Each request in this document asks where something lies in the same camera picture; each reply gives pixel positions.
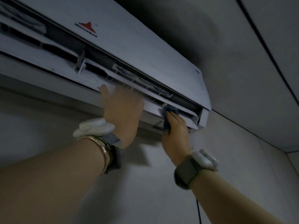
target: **red triangle logo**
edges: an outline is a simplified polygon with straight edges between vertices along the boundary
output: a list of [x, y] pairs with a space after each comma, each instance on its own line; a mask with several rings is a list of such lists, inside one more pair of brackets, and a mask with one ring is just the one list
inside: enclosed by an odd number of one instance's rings
[[91, 22], [88, 22], [88, 23], [79, 23], [78, 24], [84, 26], [85, 28], [87, 28], [88, 30], [92, 31], [93, 33], [96, 34], [96, 32], [92, 29], [92, 23]]

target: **forearm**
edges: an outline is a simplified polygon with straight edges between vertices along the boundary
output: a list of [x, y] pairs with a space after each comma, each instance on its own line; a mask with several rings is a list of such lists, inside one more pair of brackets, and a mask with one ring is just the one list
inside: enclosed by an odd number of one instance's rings
[[282, 224], [213, 171], [201, 171], [190, 188], [212, 224]]
[[0, 219], [65, 223], [103, 168], [101, 150], [88, 139], [8, 166], [0, 170]]

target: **person's left hand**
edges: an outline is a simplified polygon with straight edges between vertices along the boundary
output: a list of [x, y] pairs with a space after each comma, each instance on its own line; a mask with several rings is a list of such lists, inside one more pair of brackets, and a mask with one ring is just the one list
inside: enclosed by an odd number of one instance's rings
[[112, 95], [105, 85], [101, 86], [104, 101], [104, 119], [115, 125], [113, 133], [121, 140], [122, 147], [131, 144], [136, 136], [144, 101], [131, 90], [117, 86]]

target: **gold bracelet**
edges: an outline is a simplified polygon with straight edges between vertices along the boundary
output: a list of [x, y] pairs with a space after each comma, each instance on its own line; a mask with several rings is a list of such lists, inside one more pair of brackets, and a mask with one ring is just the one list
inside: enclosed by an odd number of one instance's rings
[[99, 140], [99, 139], [97, 139], [93, 136], [84, 136], [84, 137], [79, 138], [78, 140], [83, 139], [83, 138], [89, 139], [89, 140], [93, 141], [94, 143], [96, 143], [96, 145], [99, 147], [99, 149], [103, 153], [103, 155], [104, 155], [104, 169], [103, 169], [102, 173], [100, 174], [100, 175], [102, 175], [103, 173], [105, 173], [105, 171], [106, 171], [106, 169], [109, 165], [109, 163], [108, 163], [109, 158], [111, 160], [110, 152], [107, 151], [107, 149], [106, 149], [106, 144], [103, 141], [101, 141], [101, 140]]

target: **white plastic object on wrist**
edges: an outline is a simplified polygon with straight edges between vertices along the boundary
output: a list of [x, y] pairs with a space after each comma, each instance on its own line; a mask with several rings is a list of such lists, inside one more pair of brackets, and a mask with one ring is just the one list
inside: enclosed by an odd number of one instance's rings
[[104, 136], [114, 131], [115, 126], [112, 123], [108, 123], [104, 118], [90, 119], [79, 124], [79, 128], [73, 133], [75, 138], [84, 136]]
[[203, 149], [199, 152], [193, 152], [192, 158], [203, 168], [218, 171], [217, 167], [219, 165], [219, 161], [211, 154], [207, 153]]

